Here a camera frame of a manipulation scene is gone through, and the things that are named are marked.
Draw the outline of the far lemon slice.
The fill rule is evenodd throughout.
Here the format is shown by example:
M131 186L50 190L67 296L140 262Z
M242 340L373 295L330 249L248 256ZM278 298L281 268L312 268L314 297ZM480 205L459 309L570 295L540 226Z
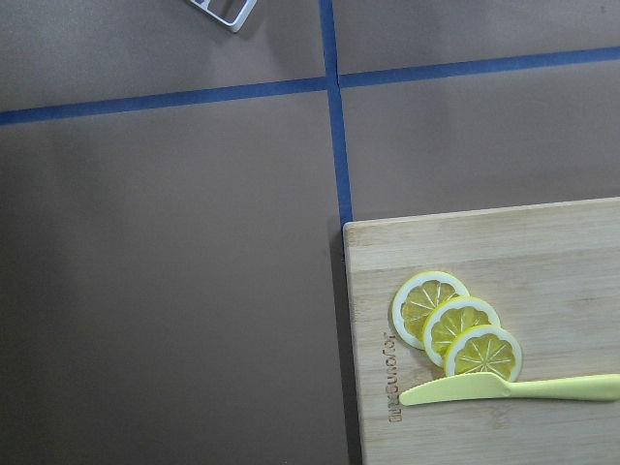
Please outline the far lemon slice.
M469 295L469 290L458 278L444 271L416 274L398 289L392 299L392 325L405 344L423 350L422 328L427 317L446 301Z

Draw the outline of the lemon slice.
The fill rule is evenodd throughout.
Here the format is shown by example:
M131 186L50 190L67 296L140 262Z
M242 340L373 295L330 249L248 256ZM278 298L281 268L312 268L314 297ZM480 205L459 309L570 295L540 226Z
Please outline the lemon slice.
M427 317L446 301L469 295L469 290L458 278L444 271L416 274L398 289L392 299L392 325L405 344L423 350L422 328Z
M517 339L496 325L475 325L460 333L444 354L446 376L488 372L514 382L523 354Z
M427 356L442 367L448 347L456 337L466 329L480 325L501 325L497 312L488 302L474 296L446 300L427 316L422 327L422 343Z

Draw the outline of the middle lemon slice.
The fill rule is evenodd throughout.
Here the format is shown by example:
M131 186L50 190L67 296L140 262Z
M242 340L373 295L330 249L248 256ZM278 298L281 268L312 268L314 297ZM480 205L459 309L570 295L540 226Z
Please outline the middle lemon slice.
M488 302L474 296L446 300L427 316L422 327L422 343L427 356L442 367L448 347L456 337L466 329L480 325L501 325L497 312Z

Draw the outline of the near lemon slice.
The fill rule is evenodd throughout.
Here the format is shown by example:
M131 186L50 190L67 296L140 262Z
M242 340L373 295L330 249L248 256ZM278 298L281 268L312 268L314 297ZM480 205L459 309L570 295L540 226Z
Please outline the near lemon slice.
M460 333L444 354L446 376L488 372L514 382L523 354L517 339L496 325L475 325Z

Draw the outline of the yellow plastic knife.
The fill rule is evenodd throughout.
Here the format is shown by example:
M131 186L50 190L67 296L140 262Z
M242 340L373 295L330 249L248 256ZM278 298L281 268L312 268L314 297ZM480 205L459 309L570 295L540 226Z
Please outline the yellow plastic knife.
M404 406L503 398L617 401L619 399L619 375L603 374L543 381L509 382L498 375L480 372L434 380L399 394L399 402Z

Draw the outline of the bamboo cutting board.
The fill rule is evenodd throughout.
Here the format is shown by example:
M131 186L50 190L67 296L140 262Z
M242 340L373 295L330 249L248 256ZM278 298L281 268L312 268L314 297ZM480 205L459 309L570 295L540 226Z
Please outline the bamboo cutting board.
M570 201L388 220L344 230L366 464L615 464L615 402L478 400L400 407L441 376L389 310L442 270L488 301L523 350L521 381L619 369L619 202Z

